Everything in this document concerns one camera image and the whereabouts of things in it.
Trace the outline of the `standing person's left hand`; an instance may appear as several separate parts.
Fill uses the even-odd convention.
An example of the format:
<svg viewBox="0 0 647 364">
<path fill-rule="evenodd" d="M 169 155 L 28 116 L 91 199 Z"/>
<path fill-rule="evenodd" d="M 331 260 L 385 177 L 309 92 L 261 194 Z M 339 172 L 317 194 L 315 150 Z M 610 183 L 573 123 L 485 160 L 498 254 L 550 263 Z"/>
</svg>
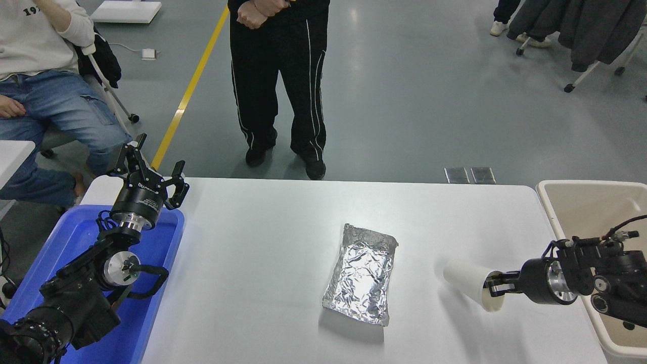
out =
<svg viewBox="0 0 647 364">
<path fill-rule="evenodd" d="M 268 18 L 290 6 L 290 1 L 284 0 L 255 0 L 252 3 L 263 16 Z"/>
</svg>

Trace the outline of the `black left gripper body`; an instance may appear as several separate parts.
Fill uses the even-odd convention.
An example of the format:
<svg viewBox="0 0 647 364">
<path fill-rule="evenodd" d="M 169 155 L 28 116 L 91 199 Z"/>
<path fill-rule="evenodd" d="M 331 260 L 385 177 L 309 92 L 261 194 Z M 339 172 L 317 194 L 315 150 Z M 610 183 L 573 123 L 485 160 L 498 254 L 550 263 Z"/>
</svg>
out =
<svg viewBox="0 0 647 364">
<path fill-rule="evenodd" d="M 132 174 L 123 178 L 123 187 L 111 209 L 114 221 L 125 221 L 128 215 L 139 216 L 146 223 L 157 223 L 166 196 L 157 188 L 163 180 L 159 174 L 149 177 Z"/>
</svg>

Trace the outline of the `standing person's right hand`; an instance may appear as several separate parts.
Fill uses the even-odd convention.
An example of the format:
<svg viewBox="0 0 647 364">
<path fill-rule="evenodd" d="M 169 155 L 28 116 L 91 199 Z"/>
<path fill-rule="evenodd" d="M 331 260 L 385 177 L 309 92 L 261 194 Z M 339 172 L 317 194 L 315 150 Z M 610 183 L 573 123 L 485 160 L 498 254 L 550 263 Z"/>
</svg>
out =
<svg viewBox="0 0 647 364">
<path fill-rule="evenodd" d="M 238 7 L 236 22 L 251 30 L 259 29 L 267 19 L 268 17 L 262 14 L 252 1 Z"/>
</svg>

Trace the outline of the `seated person's hand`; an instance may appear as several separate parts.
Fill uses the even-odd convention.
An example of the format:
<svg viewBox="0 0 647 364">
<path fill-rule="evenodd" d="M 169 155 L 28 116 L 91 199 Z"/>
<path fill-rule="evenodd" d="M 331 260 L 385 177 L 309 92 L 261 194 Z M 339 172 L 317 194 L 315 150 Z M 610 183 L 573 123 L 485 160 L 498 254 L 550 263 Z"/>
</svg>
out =
<svg viewBox="0 0 647 364">
<path fill-rule="evenodd" d="M 0 115 L 1 118 L 25 117 L 26 108 L 18 101 L 5 95 L 0 95 Z"/>
</svg>

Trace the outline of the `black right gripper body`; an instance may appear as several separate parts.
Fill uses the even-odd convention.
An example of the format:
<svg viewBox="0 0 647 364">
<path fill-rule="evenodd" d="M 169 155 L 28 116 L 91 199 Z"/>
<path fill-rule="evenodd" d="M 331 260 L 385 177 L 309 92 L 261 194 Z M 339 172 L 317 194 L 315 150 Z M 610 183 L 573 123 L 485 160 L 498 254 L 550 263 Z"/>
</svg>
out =
<svg viewBox="0 0 647 364">
<path fill-rule="evenodd" d="M 547 279 L 547 262 L 540 258 L 527 260 L 519 276 L 519 291 L 532 302 L 551 304 L 551 291 Z"/>
</svg>

